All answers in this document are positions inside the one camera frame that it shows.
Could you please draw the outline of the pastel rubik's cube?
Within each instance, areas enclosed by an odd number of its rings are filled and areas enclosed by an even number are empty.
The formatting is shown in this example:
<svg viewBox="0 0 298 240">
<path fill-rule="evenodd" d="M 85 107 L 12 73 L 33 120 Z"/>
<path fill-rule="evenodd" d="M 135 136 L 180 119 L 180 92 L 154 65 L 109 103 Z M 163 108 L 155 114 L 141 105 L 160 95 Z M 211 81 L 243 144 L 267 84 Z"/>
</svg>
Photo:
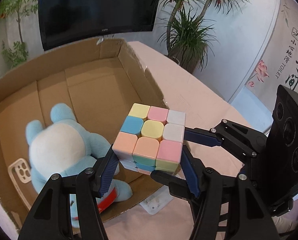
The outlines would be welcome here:
<svg viewBox="0 0 298 240">
<path fill-rule="evenodd" d="M 121 165 L 149 175 L 175 174 L 184 144 L 186 113 L 134 103 L 113 143 Z"/>
</svg>

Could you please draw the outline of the cream clear phone case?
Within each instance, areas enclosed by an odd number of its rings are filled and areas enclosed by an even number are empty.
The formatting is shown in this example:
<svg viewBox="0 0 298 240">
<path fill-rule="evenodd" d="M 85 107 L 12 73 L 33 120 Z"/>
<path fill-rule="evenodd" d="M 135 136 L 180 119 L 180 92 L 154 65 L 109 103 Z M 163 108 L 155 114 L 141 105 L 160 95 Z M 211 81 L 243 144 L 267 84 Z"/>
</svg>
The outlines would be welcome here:
<svg viewBox="0 0 298 240">
<path fill-rule="evenodd" d="M 10 179 L 28 210 L 35 201 L 36 192 L 31 182 L 30 166 L 24 158 L 17 159 L 8 167 Z"/>
</svg>

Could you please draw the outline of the blue white plush toy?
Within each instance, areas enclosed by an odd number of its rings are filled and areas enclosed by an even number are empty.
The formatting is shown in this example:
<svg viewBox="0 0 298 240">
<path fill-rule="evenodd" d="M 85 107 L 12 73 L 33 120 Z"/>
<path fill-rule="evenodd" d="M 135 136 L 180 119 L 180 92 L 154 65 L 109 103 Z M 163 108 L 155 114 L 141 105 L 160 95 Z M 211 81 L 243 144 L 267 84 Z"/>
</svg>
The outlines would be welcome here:
<svg viewBox="0 0 298 240">
<path fill-rule="evenodd" d="M 110 143 L 101 135 L 80 125 L 72 109 L 65 103 L 54 105 L 50 111 L 52 124 L 47 128 L 39 120 L 26 126 L 32 185 L 40 193 L 55 173 L 74 176 L 104 157 Z"/>
</svg>

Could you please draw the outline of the white folding stand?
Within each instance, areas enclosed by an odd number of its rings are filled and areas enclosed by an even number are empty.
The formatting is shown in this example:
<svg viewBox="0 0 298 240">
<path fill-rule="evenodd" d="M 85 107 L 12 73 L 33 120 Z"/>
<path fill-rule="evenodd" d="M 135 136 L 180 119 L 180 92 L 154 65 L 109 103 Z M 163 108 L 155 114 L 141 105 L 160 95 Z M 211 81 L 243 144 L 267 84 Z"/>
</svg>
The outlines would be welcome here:
<svg viewBox="0 0 298 240">
<path fill-rule="evenodd" d="M 167 186 L 163 185 L 156 192 L 148 196 L 139 205 L 150 215 L 157 214 L 162 210 L 173 197 L 169 194 L 169 189 Z"/>
</svg>

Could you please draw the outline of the toilet sign banner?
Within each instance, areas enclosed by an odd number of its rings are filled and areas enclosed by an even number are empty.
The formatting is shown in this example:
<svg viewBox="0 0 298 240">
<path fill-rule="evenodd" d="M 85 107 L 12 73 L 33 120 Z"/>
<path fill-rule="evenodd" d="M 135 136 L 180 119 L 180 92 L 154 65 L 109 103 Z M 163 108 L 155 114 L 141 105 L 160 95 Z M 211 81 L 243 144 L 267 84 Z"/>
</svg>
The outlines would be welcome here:
<svg viewBox="0 0 298 240">
<path fill-rule="evenodd" d="M 295 1 L 280 0 L 270 40 L 245 85 L 270 110 L 274 108 L 279 85 L 298 93 L 298 4 Z"/>
</svg>

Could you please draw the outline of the potted palm plant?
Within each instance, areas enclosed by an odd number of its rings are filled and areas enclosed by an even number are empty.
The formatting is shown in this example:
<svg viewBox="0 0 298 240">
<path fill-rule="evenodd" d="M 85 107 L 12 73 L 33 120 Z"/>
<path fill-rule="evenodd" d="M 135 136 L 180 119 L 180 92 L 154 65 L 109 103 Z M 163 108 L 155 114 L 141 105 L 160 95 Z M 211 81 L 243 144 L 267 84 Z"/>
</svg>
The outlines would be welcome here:
<svg viewBox="0 0 298 240">
<path fill-rule="evenodd" d="M 216 37 L 213 26 L 206 26 L 205 14 L 210 6 L 229 14 L 240 9 L 240 4 L 249 0 L 161 0 L 163 8 L 172 10 L 165 20 L 166 29 L 159 38 L 165 42 L 167 57 L 184 70 L 193 73 L 207 65 L 207 52 Z"/>
</svg>

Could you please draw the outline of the brown cardboard box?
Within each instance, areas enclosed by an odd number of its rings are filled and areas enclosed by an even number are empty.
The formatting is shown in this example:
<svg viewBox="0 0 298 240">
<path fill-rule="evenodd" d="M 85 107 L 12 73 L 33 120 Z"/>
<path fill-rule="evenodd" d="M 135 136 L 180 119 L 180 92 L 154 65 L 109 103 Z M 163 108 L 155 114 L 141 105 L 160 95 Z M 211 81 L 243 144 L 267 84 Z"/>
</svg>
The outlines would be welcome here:
<svg viewBox="0 0 298 240">
<path fill-rule="evenodd" d="M 133 103 L 178 109 L 183 69 L 141 42 L 91 38 L 62 46 L 0 78 L 0 226 L 17 238 L 35 201 L 31 183 L 12 181 L 8 168 L 28 159 L 25 128 L 51 124 L 51 108 L 66 103 L 88 131 L 113 142 Z"/>
</svg>

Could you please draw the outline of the black tv screen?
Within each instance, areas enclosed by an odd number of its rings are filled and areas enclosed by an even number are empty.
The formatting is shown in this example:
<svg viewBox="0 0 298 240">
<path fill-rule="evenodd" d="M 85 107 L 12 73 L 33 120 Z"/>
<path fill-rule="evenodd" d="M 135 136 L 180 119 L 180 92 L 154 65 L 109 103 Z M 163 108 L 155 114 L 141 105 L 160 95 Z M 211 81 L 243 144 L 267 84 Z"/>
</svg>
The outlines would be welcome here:
<svg viewBox="0 0 298 240">
<path fill-rule="evenodd" d="M 38 0 L 42 47 L 85 38 L 152 31 L 159 0 Z"/>
</svg>

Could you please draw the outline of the small leafy tree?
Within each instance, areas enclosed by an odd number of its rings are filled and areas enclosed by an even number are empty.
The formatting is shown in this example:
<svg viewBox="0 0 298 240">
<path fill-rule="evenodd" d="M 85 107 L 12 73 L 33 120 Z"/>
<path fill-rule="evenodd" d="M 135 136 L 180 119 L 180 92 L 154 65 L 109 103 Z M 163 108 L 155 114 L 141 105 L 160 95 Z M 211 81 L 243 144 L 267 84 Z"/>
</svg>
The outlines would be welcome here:
<svg viewBox="0 0 298 240">
<path fill-rule="evenodd" d="M 0 20 L 15 20 L 18 40 L 14 41 L 11 46 L 2 42 L 2 56 L 5 61 L 14 68 L 27 61 L 29 51 L 22 33 L 22 19 L 36 14 L 38 11 L 38 0 L 1 0 L 0 2 Z"/>
</svg>

